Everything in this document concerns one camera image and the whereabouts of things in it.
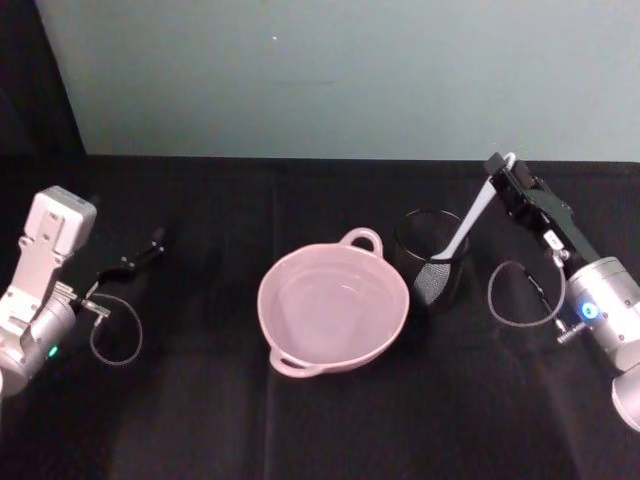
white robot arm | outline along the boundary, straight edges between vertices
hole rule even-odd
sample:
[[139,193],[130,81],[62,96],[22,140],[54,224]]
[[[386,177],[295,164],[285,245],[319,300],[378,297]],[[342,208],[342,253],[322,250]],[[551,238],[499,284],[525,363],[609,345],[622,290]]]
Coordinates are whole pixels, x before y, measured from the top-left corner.
[[87,242],[96,214],[94,205],[59,186],[35,195],[18,242],[20,260],[0,299],[0,399],[19,393],[75,324],[76,296],[58,275]]

cable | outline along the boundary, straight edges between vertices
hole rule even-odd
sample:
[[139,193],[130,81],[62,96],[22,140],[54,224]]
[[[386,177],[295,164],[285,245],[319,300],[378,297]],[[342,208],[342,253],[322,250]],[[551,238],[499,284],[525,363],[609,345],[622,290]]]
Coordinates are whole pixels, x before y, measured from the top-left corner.
[[556,305],[556,308],[554,308],[553,311],[548,316],[544,317],[542,320],[537,320],[535,322],[518,323],[518,322],[512,322],[511,320],[507,320],[506,318],[499,315],[498,312],[496,312],[496,309],[493,305],[493,285],[495,283],[496,277],[498,276],[498,273],[500,273],[500,271],[502,271],[504,268],[508,267],[509,265],[514,265],[522,269],[523,272],[525,273],[527,272],[527,269],[524,268],[524,266],[521,263],[518,263],[514,260],[507,260],[506,262],[502,262],[500,265],[498,265],[498,268],[496,268],[491,274],[491,278],[489,279],[489,286],[487,288],[487,303],[489,304],[489,310],[491,311],[491,315],[493,315],[493,317],[499,322],[502,322],[511,327],[519,327],[519,328],[537,327],[555,319],[558,313],[560,312],[560,310],[562,309],[562,305],[564,304],[565,294],[567,293],[567,280],[564,278],[564,272],[562,270],[562,267],[560,266],[558,266],[558,272],[560,273],[560,298],[558,299],[558,305]]
[[142,350],[143,329],[142,329],[142,321],[140,320],[140,317],[138,316],[134,308],[131,305],[129,305],[127,302],[125,302],[123,299],[121,299],[120,297],[116,297],[114,295],[107,295],[106,293],[94,293],[92,296],[97,298],[105,298],[107,300],[113,300],[115,302],[118,302],[124,307],[126,307],[127,310],[129,310],[129,312],[131,313],[131,315],[133,315],[133,318],[135,319],[136,325],[138,327],[138,335],[139,335],[138,346],[136,347],[136,351],[133,352],[133,355],[131,355],[129,358],[125,360],[121,360],[121,361],[109,360],[108,358],[105,358],[104,356],[102,356],[100,352],[98,352],[98,349],[96,348],[96,345],[95,345],[95,335],[98,330],[98,327],[100,327],[100,323],[101,323],[100,319],[93,326],[93,329],[91,330],[91,335],[89,336],[89,346],[91,347],[91,351],[93,352],[93,355],[102,363],[104,363],[105,365],[109,365],[110,367],[124,367],[125,365],[129,365],[136,358],[138,358],[138,355],[140,355],[140,351]]

black mesh cup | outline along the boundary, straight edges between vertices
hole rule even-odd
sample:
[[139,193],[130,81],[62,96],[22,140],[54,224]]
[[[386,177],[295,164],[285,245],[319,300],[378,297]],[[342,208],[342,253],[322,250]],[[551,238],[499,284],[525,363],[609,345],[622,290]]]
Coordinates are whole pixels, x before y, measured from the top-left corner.
[[427,209],[409,212],[396,225],[393,264],[409,287],[412,310],[433,316],[455,300],[469,237],[451,259],[431,257],[447,248],[460,223],[453,213]]

pink bowl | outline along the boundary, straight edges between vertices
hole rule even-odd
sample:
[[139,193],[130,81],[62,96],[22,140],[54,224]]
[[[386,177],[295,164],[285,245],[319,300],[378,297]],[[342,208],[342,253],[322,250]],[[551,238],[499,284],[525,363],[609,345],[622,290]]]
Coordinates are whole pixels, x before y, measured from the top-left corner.
[[[361,237],[371,241],[373,252],[352,245]],[[408,310],[407,286],[368,228],[281,258],[258,291],[271,365],[296,378],[370,362],[398,336]]]

silver cylinder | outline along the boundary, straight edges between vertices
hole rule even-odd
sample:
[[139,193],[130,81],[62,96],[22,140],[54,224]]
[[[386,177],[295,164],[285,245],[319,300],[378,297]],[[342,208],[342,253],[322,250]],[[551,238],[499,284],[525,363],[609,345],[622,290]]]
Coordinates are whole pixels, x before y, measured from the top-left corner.
[[22,391],[40,370],[51,349],[71,330],[75,319],[68,301],[54,294],[19,339],[5,339],[0,346],[5,397]]
[[578,270],[567,283],[567,301],[616,368],[640,363],[640,287],[617,258]]

